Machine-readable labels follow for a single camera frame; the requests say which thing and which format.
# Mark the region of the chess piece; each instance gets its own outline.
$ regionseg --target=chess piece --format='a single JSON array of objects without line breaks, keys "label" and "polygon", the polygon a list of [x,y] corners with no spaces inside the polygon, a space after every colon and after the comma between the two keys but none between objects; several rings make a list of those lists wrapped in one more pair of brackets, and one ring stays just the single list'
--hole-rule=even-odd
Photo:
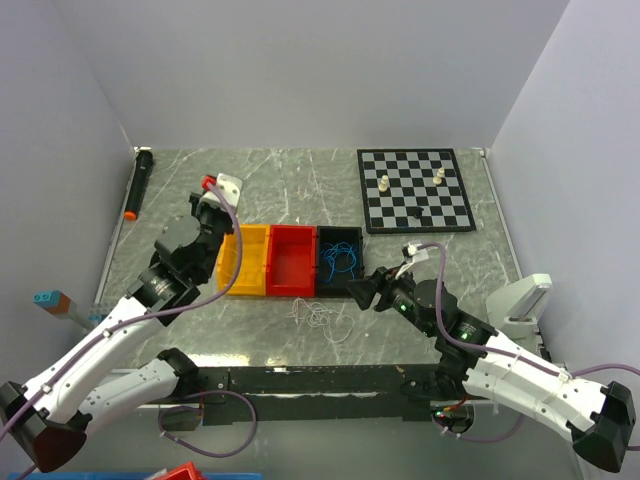
[{"label": "chess piece", "polygon": [[378,190],[381,192],[386,192],[389,188],[389,177],[387,175],[383,175],[378,183]]}]

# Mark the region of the yellow bin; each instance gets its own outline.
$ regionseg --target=yellow bin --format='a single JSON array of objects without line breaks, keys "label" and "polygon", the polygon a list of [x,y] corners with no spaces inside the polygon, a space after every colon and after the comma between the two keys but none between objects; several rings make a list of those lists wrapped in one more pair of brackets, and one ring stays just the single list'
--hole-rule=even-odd
[{"label": "yellow bin", "polygon": [[[270,225],[240,225],[242,232],[242,267],[229,295],[266,295],[267,250]],[[216,266],[218,289],[227,286],[236,266],[236,236],[225,236]]]}]

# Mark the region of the red object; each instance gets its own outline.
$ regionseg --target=red object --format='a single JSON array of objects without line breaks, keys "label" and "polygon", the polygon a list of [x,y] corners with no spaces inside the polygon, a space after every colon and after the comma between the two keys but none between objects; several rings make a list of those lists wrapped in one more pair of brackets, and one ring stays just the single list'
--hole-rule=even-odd
[{"label": "red object", "polygon": [[158,477],[156,480],[205,480],[199,470],[196,470],[193,462],[188,462],[171,470],[166,475]]},{"label": "red object", "polygon": [[215,186],[216,177],[213,177],[211,175],[205,175],[204,178],[202,179],[202,188],[204,188],[207,191],[209,191],[209,187],[207,187],[208,183]]},{"label": "red object", "polygon": [[267,251],[267,295],[313,297],[316,228],[273,225]]}]

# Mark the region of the tabletop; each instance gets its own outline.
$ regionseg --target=tabletop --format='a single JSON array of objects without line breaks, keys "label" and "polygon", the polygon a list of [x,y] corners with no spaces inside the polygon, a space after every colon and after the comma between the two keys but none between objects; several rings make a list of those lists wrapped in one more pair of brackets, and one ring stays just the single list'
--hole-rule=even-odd
[{"label": "tabletop", "polygon": [[[170,217],[189,214],[189,194],[200,190],[207,173],[227,173],[244,181],[238,207],[241,223],[363,227],[367,274],[379,266],[399,264],[401,246],[409,240],[443,243],[448,250],[447,289],[458,297],[460,308],[480,319],[486,320],[487,297],[518,279],[477,150],[455,151],[477,230],[411,235],[365,232],[355,149],[154,150],[153,154],[156,164],[139,220],[122,226],[103,302],[117,301],[148,266],[155,238]],[[415,269],[416,281],[435,278],[438,261],[437,253],[431,254]],[[215,279],[202,285],[200,298],[216,288]],[[181,349],[199,366],[437,363],[440,357],[435,340],[393,310],[363,312],[351,299],[323,298],[319,301],[336,313],[329,326],[311,326],[291,316],[293,300],[223,297],[185,312],[119,366],[138,367],[171,347]],[[344,341],[335,341],[347,333]],[[532,338],[519,343],[535,349]]]}]

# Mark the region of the robotic arm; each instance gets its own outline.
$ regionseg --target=robotic arm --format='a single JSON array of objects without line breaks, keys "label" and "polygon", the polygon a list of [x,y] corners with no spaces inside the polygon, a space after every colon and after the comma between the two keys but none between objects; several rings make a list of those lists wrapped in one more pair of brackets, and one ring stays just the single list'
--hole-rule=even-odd
[{"label": "robotic arm", "polygon": [[555,430],[589,463],[619,472],[636,422],[629,389],[617,382],[604,386],[572,378],[566,370],[525,351],[458,309],[457,298],[444,285],[438,292],[440,278],[416,284],[408,269],[424,259],[422,246],[409,245],[404,255],[403,264],[380,267],[369,277],[351,281],[348,289],[362,310],[380,294],[375,311],[393,308],[426,336],[436,337],[442,357],[435,378],[411,382],[414,391],[408,394],[488,398]]},{"label": "robotic arm", "polygon": [[[224,236],[233,232],[227,210],[235,213],[242,181],[220,174],[205,177],[203,186],[209,183],[217,185],[217,193],[205,187],[202,194],[191,194],[191,216],[173,218],[164,227],[149,267],[100,326],[26,384],[0,386],[5,425],[31,404],[10,431],[40,471],[60,468],[88,435],[126,411],[195,389],[198,368],[178,349],[165,350],[129,375],[98,385],[123,356],[169,326],[181,307],[200,295],[197,286],[213,274]],[[159,312],[165,314],[156,318]],[[148,318],[132,321],[143,315]]]}]

